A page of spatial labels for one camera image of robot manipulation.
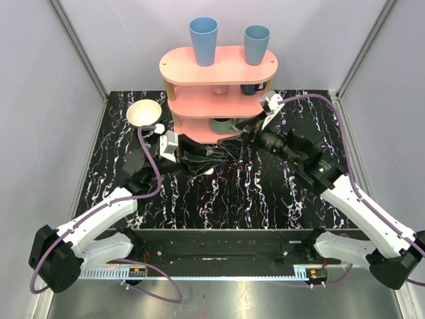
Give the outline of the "white earbuds charging case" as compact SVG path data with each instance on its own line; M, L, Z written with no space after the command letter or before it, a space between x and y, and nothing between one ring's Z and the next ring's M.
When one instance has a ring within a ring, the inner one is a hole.
M206 172L204 172L204 175L212 175L214 173L214 168L210 168L209 170L207 170Z

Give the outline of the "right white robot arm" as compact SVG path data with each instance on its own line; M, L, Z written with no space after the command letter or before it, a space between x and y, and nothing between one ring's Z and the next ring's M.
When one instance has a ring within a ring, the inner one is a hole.
M366 241L316 229L303 241L308 263L337 259L370 271L381 284L398 290L424 258L424 232L414 232L391 217L360 189L345 167L321 148L324 135L307 119L297 119L288 133L267 129L263 122L247 126L235 137L218 141L239 160L251 143L295 166L297 183L343 212L366 236Z

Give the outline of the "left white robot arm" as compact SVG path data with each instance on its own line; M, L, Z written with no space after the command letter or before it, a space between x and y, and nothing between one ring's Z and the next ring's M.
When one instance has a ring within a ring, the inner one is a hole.
M206 175L229 158L223 148L199 144L172 130L160 137L158 156L151 155L143 138L139 142L140 148L124 156L124 180L101 202L66 224L56 228L45 225L36 232L29 256L33 294L45 289L63 292L84 271L108 262L144 259L145 241L130 228L119 229L105 239L98 236L160 193L162 170ZM38 278L44 288L36 287Z

